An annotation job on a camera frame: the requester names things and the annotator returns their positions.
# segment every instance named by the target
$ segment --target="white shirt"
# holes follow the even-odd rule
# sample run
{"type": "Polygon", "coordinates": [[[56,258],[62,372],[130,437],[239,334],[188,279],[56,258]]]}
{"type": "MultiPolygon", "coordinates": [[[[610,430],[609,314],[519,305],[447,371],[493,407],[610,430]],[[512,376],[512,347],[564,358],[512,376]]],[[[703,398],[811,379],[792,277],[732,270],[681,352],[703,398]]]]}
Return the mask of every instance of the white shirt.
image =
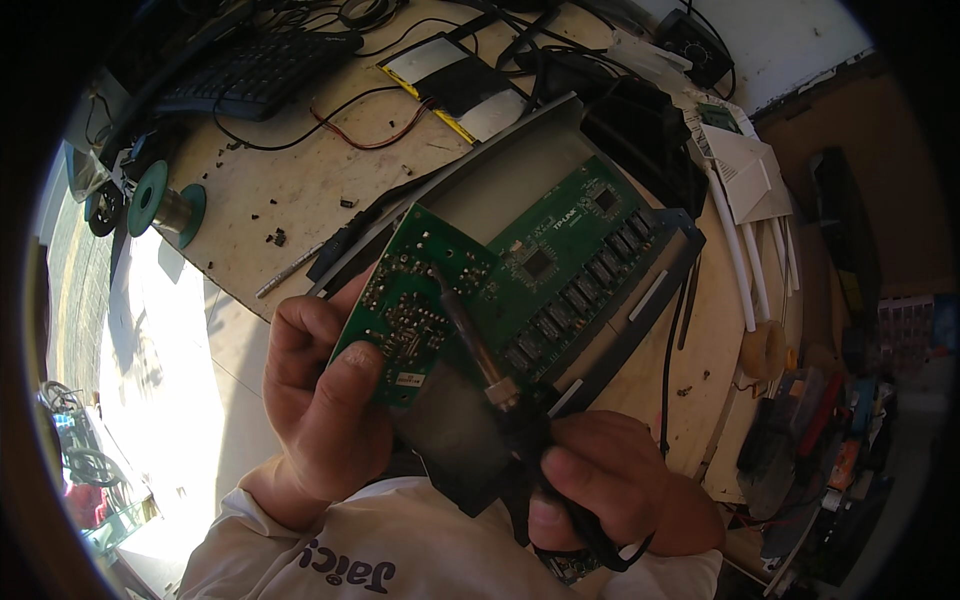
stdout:
{"type": "MultiPolygon", "coordinates": [[[[330,506],[317,535],[280,526],[243,490],[222,509],[190,556],[181,599],[581,597],[514,541],[499,500],[470,518],[425,477],[367,486],[330,506]]],[[[721,561],[717,550],[646,553],[600,597],[709,600],[721,561]]]]}

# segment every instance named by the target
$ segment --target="barcode label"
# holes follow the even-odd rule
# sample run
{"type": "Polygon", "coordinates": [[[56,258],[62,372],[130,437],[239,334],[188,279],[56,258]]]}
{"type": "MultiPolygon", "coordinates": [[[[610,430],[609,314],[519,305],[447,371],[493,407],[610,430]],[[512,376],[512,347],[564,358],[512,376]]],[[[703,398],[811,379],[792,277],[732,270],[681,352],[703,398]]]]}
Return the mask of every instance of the barcode label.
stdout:
{"type": "Polygon", "coordinates": [[[425,375],[421,375],[415,372],[401,372],[396,377],[396,384],[406,386],[408,388],[418,388],[423,385],[423,379],[425,375]]]}

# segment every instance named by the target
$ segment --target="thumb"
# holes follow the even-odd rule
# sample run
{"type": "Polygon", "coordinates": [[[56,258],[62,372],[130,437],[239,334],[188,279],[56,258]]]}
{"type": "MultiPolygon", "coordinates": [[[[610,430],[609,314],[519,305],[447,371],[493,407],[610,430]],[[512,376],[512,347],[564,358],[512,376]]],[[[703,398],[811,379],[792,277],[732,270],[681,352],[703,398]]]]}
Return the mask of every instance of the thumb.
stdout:
{"type": "Polygon", "coordinates": [[[383,354],[370,342],[354,342],[317,380],[304,421],[328,444],[352,438],[383,369],[383,354]]]}
{"type": "Polygon", "coordinates": [[[540,491],[534,492],[530,498],[527,536],[543,550],[566,552],[584,547],[573,533],[573,525],[563,505],[548,499],[540,491]]]}

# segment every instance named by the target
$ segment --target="sticker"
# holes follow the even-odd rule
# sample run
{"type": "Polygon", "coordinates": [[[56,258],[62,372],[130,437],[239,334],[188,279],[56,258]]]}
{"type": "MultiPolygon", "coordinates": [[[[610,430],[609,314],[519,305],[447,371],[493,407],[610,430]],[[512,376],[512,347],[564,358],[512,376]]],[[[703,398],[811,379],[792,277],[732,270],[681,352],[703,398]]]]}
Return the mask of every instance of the sticker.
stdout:
{"type": "Polygon", "coordinates": [[[834,489],[827,489],[827,494],[824,495],[824,499],[821,500],[820,505],[832,513],[836,513],[837,509],[840,508],[840,500],[843,498],[843,494],[834,489]]]}
{"type": "Polygon", "coordinates": [[[396,377],[396,384],[406,386],[408,388],[418,388],[423,385],[423,379],[426,378],[426,375],[421,375],[415,372],[400,372],[396,377]]]}
{"type": "Polygon", "coordinates": [[[801,379],[797,379],[793,382],[793,385],[790,386],[789,396],[800,397],[804,393],[804,382],[801,379]]]}

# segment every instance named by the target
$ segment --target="red wire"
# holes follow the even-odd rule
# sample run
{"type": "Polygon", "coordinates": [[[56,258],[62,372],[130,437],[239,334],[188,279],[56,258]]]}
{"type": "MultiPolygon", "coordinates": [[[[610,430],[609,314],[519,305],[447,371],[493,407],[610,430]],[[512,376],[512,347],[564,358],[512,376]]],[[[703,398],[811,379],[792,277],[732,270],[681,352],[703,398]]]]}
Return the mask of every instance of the red wire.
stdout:
{"type": "Polygon", "coordinates": [[[418,108],[418,109],[417,109],[417,112],[414,113],[413,118],[411,118],[410,121],[409,121],[406,125],[404,125],[403,128],[402,128],[399,132],[397,132],[395,135],[392,135],[392,136],[388,137],[387,139],[385,139],[385,140],[383,140],[383,141],[374,142],[373,144],[361,144],[361,143],[359,143],[359,142],[357,142],[357,141],[354,141],[352,138],[350,138],[349,135],[347,135],[346,133],[344,133],[344,132],[343,132],[340,128],[338,128],[336,125],[330,123],[330,122],[327,121],[324,117],[322,117],[322,116],[320,116],[319,114],[317,114],[316,112],[314,112],[313,107],[310,107],[310,114],[312,114],[313,117],[314,117],[315,119],[317,119],[317,121],[318,121],[319,123],[321,123],[321,124],[324,126],[325,129],[327,129],[327,130],[329,130],[329,131],[337,134],[338,136],[340,136],[340,137],[341,137],[345,142],[347,142],[347,144],[349,144],[350,146],[352,146],[352,147],[354,147],[354,148],[356,148],[356,149],[358,149],[358,150],[377,150],[378,148],[385,148],[386,146],[389,146],[390,144],[393,144],[394,142],[396,142],[397,140],[399,140],[401,137],[403,137],[404,135],[406,135],[407,133],[409,133],[410,130],[412,130],[412,129],[414,128],[414,126],[417,124],[417,121],[419,121],[420,118],[423,116],[423,114],[426,113],[426,112],[429,110],[430,105],[432,105],[432,104],[433,104],[433,100],[430,99],[430,100],[426,101],[425,103],[423,103],[422,105],[420,105],[420,108],[418,108]]]}
{"type": "Polygon", "coordinates": [[[805,509],[803,509],[802,511],[800,511],[799,513],[797,513],[796,515],[794,515],[794,516],[792,516],[792,517],[790,517],[790,518],[785,518],[785,519],[776,520],[776,521],[765,521],[765,520],[763,520],[762,518],[755,518],[755,517],[752,517],[752,516],[749,516],[749,515],[741,515],[741,514],[738,513],[737,511],[732,511],[732,510],[731,510],[730,508],[728,508],[727,506],[724,506],[724,508],[727,509],[727,511],[728,511],[729,513],[733,514],[733,516],[735,516],[741,523],[743,523],[743,526],[746,527],[747,529],[750,529],[751,527],[753,527],[753,526],[755,526],[755,525],[760,525],[760,527],[761,527],[761,529],[762,529],[763,527],[765,527],[765,526],[767,526],[767,525],[784,525],[784,524],[786,524],[786,523],[792,523],[792,522],[794,522],[794,521],[796,521],[796,520],[799,520],[802,516],[806,515],[806,512],[807,512],[807,510],[808,510],[810,507],[809,507],[809,506],[806,507],[805,509]]]}

